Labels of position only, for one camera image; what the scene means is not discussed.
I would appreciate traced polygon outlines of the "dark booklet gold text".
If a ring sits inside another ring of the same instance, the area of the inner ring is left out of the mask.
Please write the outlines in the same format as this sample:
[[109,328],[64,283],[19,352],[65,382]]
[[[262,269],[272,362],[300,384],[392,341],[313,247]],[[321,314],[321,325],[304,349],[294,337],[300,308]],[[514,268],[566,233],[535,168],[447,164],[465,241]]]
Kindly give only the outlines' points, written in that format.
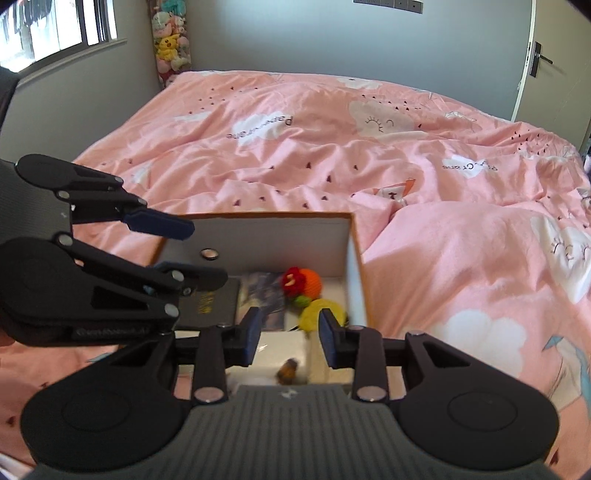
[[176,330],[199,331],[212,326],[231,326],[238,310],[240,281],[229,278],[215,291],[193,291],[179,300]]

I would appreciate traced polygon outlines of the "white rectangular box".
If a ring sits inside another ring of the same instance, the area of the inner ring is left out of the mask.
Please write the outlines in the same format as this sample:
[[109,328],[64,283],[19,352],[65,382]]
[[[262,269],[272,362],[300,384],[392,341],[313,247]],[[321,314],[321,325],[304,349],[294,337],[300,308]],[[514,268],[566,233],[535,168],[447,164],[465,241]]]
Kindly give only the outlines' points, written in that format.
[[308,339],[303,331],[263,332],[256,348],[252,365],[231,367],[226,370],[231,389],[243,385],[276,386],[276,371],[287,359],[298,361],[297,381],[308,382]]

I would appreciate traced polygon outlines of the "bear plush blue outfit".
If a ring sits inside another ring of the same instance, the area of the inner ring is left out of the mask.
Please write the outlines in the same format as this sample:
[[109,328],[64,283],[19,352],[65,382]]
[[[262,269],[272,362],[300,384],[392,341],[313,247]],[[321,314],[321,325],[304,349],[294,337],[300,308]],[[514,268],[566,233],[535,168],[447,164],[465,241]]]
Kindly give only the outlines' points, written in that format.
[[297,369],[298,369],[298,361],[297,359],[290,358],[287,359],[280,366],[280,369],[276,371],[276,382],[279,385],[294,385],[297,381]]

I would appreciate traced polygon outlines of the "pink dark card box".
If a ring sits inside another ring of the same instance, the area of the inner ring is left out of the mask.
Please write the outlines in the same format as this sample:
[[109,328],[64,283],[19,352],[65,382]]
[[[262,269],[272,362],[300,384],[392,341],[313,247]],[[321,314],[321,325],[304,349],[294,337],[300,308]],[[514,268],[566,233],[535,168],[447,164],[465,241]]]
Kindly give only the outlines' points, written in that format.
[[280,286],[280,273],[252,272],[242,275],[238,293],[236,322],[242,321],[250,308],[259,308],[263,315],[263,331],[286,329],[286,297]]

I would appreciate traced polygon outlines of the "orange crochet fruit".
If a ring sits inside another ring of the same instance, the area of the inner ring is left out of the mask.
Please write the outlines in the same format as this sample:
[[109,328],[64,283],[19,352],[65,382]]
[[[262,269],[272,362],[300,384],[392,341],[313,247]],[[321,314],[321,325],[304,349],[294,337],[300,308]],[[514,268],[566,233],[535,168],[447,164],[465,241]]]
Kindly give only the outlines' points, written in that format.
[[290,267],[280,281],[287,302],[298,309],[307,308],[312,301],[322,296],[322,279],[308,268]]

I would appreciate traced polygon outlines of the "white bedroom door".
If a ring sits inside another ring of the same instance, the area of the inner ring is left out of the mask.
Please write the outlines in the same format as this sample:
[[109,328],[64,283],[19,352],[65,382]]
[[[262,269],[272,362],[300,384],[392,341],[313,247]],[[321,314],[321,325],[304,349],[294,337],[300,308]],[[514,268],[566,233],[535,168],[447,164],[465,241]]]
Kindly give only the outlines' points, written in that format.
[[[534,42],[554,64],[529,75]],[[590,131],[590,21],[568,1],[532,3],[525,65],[512,114],[580,149]]]

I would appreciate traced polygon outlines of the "orange cardboard storage box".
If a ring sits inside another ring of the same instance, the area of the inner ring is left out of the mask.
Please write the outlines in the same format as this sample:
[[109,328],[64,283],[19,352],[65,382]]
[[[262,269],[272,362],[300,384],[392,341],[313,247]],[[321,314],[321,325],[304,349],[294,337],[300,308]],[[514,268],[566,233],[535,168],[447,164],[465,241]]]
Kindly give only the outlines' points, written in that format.
[[191,293],[176,328],[183,337],[216,319],[238,323],[249,308],[263,312],[263,333],[252,366],[230,367],[228,389],[276,386],[280,370],[297,365],[294,385],[339,384],[353,374],[329,368],[318,339],[324,308],[353,329],[373,327],[355,223],[346,214],[197,216],[190,239],[164,240],[152,262],[214,267],[228,286]]

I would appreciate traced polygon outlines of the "pink patterned duvet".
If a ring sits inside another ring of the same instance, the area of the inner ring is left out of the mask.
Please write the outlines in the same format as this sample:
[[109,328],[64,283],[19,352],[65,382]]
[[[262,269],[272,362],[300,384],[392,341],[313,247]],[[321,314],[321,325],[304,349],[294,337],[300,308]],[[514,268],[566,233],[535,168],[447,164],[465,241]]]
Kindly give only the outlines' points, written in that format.
[[[188,72],[75,163],[148,208],[346,214],[388,402],[339,384],[193,404],[197,337],[31,346],[1,328],[5,479],[586,479],[590,181],[539,127],[362,79]],[[119,221],[75,239],[153,268]]]

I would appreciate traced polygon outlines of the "clear plush toy tube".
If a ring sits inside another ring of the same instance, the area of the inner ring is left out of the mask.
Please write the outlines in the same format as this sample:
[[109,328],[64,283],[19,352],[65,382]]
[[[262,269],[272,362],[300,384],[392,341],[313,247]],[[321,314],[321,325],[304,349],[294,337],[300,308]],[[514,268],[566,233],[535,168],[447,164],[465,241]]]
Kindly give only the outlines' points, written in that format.
[[190,42],[186,30],[185,0],[147,2],[158,80],[162,89],[190,70]]

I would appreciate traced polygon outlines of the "window with grey frame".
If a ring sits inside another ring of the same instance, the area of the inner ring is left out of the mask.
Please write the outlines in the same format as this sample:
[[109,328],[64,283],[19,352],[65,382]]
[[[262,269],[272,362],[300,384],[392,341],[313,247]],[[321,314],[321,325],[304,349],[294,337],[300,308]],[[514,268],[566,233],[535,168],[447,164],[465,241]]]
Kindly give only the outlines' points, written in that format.
[[112,1],[15,1],[1,13],[1,66],[24,78],[125,41]]

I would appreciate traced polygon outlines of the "grey wall switch panel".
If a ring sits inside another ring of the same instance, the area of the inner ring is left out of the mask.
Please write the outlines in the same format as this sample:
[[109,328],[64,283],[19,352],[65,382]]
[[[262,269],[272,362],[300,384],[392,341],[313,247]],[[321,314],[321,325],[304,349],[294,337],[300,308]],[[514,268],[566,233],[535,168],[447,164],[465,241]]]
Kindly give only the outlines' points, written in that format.
[[355,3],[363,5],[373,5],[384,8],[393,8],[402,11],[423,13],[424,4],[419,0],[353,0]]

